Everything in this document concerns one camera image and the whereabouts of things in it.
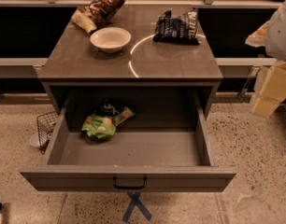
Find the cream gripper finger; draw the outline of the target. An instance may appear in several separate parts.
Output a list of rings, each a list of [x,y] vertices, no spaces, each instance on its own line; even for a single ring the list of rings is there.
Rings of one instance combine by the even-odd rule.
[[[257,75],[250,112],[268,118],[286,99],[286,62],[277,61],[271,67],[261,67]]]
[[[255,48],[264,47],[265,35],[268,25],[269,21],[261,25],[255,32],[247,37],[245,44]]]

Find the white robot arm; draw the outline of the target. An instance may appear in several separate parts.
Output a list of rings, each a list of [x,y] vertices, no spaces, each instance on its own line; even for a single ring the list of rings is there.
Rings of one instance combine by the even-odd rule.
[[[286,0],[245,43],[255,48],[264,47],[265,53],[277,60],[257,78],[252,97],[251,113],[267,118],[286,99]]]

